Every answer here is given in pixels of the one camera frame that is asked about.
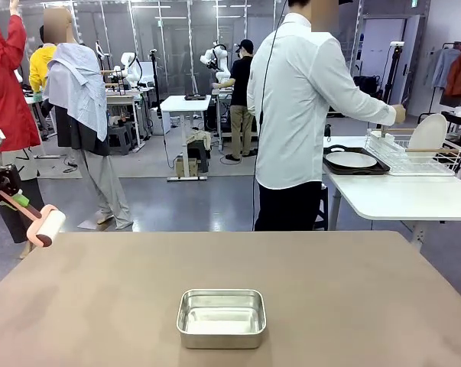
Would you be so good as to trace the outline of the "black bag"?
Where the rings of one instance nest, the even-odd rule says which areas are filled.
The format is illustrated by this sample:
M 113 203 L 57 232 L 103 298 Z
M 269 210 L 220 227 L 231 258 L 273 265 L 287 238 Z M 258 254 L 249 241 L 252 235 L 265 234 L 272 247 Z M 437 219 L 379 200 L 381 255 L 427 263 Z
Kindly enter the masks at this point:
M 378 92 L 380 76 L 354 76 L 353 81 L 357 87 L 370 96 Z

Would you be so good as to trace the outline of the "pink lint roller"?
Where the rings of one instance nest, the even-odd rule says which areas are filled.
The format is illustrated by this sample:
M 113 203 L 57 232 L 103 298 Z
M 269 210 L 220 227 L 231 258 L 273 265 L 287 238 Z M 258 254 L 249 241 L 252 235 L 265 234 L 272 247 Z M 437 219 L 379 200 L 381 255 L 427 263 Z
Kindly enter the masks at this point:
M 8 196 L 0 191 L 0 196 Z M 30 204 L 18 205 L 20 213 L 31 221 L 27 229 L 28 240 L 37 247 L 49 247 L 60 232 L 66 215 L 51 204 L 43 206 L 40 210 Z

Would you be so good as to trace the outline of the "person's right forearm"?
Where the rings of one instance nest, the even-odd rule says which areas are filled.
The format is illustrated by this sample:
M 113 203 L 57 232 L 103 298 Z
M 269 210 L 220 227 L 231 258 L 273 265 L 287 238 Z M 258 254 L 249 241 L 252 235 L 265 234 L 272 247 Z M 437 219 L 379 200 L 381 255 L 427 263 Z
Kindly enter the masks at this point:
M 358 87 L 352 93 L 351 102 L 349 114 L 355 119 L 384 126 L 392 126 L 395 123 L 396 111 L 393 106 L 371 97 Z

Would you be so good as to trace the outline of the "rectangular steel container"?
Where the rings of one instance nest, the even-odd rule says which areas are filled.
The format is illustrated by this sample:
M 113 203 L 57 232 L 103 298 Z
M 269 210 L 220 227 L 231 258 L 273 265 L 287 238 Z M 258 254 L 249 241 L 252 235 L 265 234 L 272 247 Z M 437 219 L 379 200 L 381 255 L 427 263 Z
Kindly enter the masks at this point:
M 267 329 L 264 298 L 253 289 L 191 289 L 176 327 L 187 349 L 257 349 Z

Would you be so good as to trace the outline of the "person in yellow top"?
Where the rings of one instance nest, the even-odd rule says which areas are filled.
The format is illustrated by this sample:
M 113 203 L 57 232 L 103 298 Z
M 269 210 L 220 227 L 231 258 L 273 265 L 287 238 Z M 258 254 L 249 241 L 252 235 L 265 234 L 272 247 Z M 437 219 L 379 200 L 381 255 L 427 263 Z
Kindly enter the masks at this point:
M 39 29 L 42 42 L 30 58 L 29 83 L 34 94 L 41 93 L 46 86 L 48 64 L 54 56 L 57 46 L 44 40 L 44 26 Z

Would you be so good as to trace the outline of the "person in white shirt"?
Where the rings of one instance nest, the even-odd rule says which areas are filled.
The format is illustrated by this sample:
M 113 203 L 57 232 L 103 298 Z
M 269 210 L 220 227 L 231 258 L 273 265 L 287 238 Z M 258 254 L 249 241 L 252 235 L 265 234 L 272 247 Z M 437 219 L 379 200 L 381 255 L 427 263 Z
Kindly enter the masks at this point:
M 320 206 L 326 116 L 334 109 L 353 118 L 349 111 L 357 87 L 331 34 L 339 0 L 287 4 L 283 22 L 253 57 L 247 87 L 248 110 L 259 129 L 259 232 L 313 228 Z

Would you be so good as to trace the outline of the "mannequin in red jacket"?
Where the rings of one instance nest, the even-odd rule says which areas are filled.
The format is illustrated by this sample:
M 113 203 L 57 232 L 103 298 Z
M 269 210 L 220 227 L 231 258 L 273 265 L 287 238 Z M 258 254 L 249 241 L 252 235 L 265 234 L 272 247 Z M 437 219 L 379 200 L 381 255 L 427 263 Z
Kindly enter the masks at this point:
M 14 164 L 20 177 L 20 189 L 36 209 L 44 206 L 37 179 L 37 165 L 31 149 L 41 142 L 36 122 L 25 100 L 21 85 L 15 75 L 24 56 L 26 30 L 18 11 L 19 0 L 10 0 L 8 36 L 0 32 L 0 129 L 5 140 L 0 145 L 0 166 Z M 29 218 L 9 208 L 0 208 L 0 215 L 15 244 L 24 249 L 19 255 L 26 258 L 34 249 L 28 240 Z

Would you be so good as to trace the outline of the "brown plastic serving tray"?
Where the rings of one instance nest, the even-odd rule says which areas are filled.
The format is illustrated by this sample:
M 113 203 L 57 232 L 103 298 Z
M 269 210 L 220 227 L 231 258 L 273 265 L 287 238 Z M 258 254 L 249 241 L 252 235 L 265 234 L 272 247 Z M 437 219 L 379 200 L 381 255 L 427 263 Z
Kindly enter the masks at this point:
M 367 168 L 347 168 L 347 167 L 337 166 L 335 164 L 331 164 L 325 159 L 327 154 L 331 152 L 336 152 L 336 151 L 350 151 L 350 152 L 367 154 L 369 156 L 374 157 L 378 163 L 373 167 L 367 167 Z M 323 163 L 331 173 L 337 174 L 337 175 L 343 175 L 343 176 L 344 175 L 346 176 L 383 175 L 383 174 L 387 174 L 390 171 L 390 167 L 387 164 L 383 163 L 379 158 L 375 157 L 373 154 L 371 154 L 364 148 L 360 148 L 360 147 L 351 148 L 351 147 L 346 147 L 343 145 L 332 145 L 328 148 L 324 148 L 323 149 Z

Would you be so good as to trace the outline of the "person with black cap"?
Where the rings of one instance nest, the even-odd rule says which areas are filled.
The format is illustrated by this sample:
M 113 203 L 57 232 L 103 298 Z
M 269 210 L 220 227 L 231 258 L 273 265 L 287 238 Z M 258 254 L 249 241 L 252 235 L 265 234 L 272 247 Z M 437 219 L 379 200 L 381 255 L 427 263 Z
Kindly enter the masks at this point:
M 232 153 L 227 154 L 227 161 L 238 162 L 241 158 L 256 155 L 251 151 L 253 116 L 248 110 L 247 87 L 253 58 L 254 44 L 243 39 L 238 45 L 239 58 L 233 63 L 230 77 L 223 83 L 214 83 L 214 89 L 232 86 L 230 119 L 232 133 Z

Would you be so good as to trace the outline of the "dark stool with cloth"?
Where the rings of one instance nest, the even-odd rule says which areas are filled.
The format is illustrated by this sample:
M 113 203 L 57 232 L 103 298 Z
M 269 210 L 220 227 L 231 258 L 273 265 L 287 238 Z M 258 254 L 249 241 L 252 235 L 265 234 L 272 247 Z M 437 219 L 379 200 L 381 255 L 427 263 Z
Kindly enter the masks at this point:
M 187 153 L 189 159 L 196 159 L 199 172 L 207 173 L 211 159 L 212 137 L 209 132 L 192 130 L 187 136 Z

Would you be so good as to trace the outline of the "mannequin with striped shirt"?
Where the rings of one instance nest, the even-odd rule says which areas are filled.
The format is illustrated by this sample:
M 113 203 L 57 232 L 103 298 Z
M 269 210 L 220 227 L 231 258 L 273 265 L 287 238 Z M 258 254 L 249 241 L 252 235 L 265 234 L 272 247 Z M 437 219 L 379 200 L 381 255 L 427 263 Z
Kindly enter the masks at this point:
M 54 110 L 57 143 L 71 150 L 94 190 L 98 224 L 114 219 L 117 229 L 125 229 L 133 222 L 110 158 L 106 88 L 95 52 L 76 41 L 73 17 L 64 7 L 44 10 L 44 40 L 56 46 L 42 99 L 46 109 Z

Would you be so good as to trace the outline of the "white frame workbench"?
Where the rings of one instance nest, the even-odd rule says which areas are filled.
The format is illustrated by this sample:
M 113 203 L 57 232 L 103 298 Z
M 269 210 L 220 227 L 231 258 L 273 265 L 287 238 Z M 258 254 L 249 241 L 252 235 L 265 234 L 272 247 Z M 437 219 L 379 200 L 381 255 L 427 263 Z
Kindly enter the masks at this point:
M 119 91 L 106 89 L 108 106 L 131 106 L 136 137 L 136 143 L 133 147 L 134 153 L 140 151 L 152 135 L 149 92 L 153 89 L 153 87 Z

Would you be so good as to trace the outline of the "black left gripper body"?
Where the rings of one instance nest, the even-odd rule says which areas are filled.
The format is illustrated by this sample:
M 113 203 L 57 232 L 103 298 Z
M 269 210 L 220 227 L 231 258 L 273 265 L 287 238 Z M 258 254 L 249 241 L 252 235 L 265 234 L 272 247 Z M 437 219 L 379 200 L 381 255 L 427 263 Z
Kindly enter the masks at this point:
M 16 166 L 14 164 L 0 166 L 0 191 L 9 196 L 14 196 L 19 190 L 20 177 Z

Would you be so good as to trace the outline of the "white table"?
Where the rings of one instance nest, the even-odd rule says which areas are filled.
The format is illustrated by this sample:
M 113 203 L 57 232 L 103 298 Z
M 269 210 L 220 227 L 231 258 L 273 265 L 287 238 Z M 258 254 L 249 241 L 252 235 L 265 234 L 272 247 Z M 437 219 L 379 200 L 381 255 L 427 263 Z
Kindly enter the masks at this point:
M 335 175 L 324 173 L 335 190 L 329 229 L 335 230 L 341 199 L 363 219 L 402 221 L 412 228 L 411 244 L 418 250 L 433 222 L 461 222 L 461 180 L 454 176 Z

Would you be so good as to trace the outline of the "clothes rack with garments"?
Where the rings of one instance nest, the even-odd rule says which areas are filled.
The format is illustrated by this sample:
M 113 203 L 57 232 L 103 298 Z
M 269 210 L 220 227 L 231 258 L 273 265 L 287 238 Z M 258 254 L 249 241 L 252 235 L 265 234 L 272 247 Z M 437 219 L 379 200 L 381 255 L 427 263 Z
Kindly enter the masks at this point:
M 433 102 L 439 94 L 439 104 L 457 107 L 461 104 L 461 41 L 446 42 L 430 53 L 423 84 L 432 89 L 427 114 L 433 113 Z

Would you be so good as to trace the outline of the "dark plastic stool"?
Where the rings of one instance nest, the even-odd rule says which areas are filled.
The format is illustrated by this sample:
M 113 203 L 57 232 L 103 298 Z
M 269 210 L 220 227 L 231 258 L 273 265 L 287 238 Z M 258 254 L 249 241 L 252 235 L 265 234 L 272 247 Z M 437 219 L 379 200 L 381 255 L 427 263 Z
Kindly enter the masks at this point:
M 136 137 L 133 132 L 134 126 L 126 122 L 123 126 L 108 127 L 108 143 L 111 154 L 128 155 L 136 147 Z

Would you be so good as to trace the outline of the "white standing desk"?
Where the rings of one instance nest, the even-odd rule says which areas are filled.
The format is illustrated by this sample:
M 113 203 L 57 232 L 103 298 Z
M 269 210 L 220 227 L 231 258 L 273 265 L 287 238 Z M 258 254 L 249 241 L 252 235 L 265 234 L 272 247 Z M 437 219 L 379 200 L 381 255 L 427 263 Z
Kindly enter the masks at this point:
M 210 95 L 205 95 L 205 99 L 186 100 L 185 96 L 169 96 L 161 103 L 161 111 L 170 115 L 180 117 L 181 147 L 183 157 L 183 176 L 168 177 L 167 182 L 179 181 L 206 181 L 207 176 L 190 176 L 189 158 L 187 153 L 187 124 L 185 115 L 190 114 L 190 127 L 193 126 L 193 115 L 196 112 L 204 113 L 210 102 Z

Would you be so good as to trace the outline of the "round white plate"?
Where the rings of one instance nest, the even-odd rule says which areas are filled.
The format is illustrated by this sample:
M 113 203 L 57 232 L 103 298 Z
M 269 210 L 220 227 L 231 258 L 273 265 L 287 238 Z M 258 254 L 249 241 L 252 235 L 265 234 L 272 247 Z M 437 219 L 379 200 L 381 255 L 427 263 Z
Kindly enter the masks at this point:
M 325 159 L 331 164 L 347 168 L 367 168 L 378 163 L 372 156 L 350 151 L 331 152 L 326 155 Z
M 443 146 L 447 127 L 447 120 L 443 115 L 427 116 L 415 128 L 407 146 L 407 155 L 410 158 L 433 158 Z

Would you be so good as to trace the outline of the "grey plastic stool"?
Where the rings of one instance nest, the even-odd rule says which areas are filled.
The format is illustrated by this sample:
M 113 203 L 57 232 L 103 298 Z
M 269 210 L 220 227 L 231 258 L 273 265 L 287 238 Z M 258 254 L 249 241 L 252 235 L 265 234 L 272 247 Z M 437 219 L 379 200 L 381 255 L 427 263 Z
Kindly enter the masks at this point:
M 329 228 L 329 191 L 323 183 L 320 191 L 320 206 L 314 223 L 315 230 L 327 231 Z

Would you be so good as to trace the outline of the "white cutlery holder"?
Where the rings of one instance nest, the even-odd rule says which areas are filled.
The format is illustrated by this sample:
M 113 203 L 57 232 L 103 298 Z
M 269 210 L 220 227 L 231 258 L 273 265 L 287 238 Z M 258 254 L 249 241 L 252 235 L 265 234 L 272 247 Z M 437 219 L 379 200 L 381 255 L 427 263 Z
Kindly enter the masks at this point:
M 371 139 L 376 139 L 382 144 L 394 144 L 395 136 L 382 130 L 371 130 L 368 132 Z

